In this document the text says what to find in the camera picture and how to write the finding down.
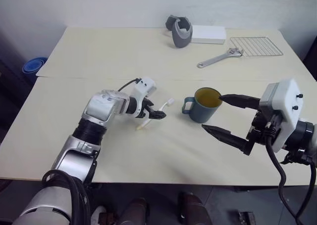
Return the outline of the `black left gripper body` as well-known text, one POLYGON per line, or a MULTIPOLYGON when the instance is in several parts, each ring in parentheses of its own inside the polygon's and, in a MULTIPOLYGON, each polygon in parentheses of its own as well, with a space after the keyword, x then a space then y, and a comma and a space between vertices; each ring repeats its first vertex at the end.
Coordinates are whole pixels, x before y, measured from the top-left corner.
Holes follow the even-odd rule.
POLYGON ((138 114, 138 118, 144 118, 146 116, 146 113, 144 112, 144 110, 146 110, 147 112, 150 111, 150 107, 145 105, 145 99, 143 99, 142 101, 141 111, 138 114))

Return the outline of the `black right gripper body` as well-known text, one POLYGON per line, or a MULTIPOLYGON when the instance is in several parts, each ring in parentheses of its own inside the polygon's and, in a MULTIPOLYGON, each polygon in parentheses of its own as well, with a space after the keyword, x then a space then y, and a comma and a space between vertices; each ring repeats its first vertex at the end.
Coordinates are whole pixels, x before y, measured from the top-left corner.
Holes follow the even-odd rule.
POLYGON ((272 116, 269 116, 269 119, 266 119, 263 112, 258 110, 246 139, 253 145, 255 143, 265 145, 265 139, 270 138, 271 145, 273 145, 281 130, 282 120, 282 114, 278 111, 275 111, 272 116))

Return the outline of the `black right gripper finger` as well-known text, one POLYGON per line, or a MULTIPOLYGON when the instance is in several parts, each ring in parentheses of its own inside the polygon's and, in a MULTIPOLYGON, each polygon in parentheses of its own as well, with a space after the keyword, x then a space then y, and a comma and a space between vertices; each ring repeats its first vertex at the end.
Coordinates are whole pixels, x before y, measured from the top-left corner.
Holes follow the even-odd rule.
POLYGON ((202 128, 218 141, 239 149, 245 155, 249 155, 254 146, 254 142, 232 135, 230 131, 217 126, 202 124, 202 128))
POLYGON ((239 107, 243 109, 250 108, 250 109, 257 110, 259 108, 259 103, 260 103, 259 98, 246 96, 246 95, 237 95, 237 94, 221 95, 219 99, 234 107, 239 107))

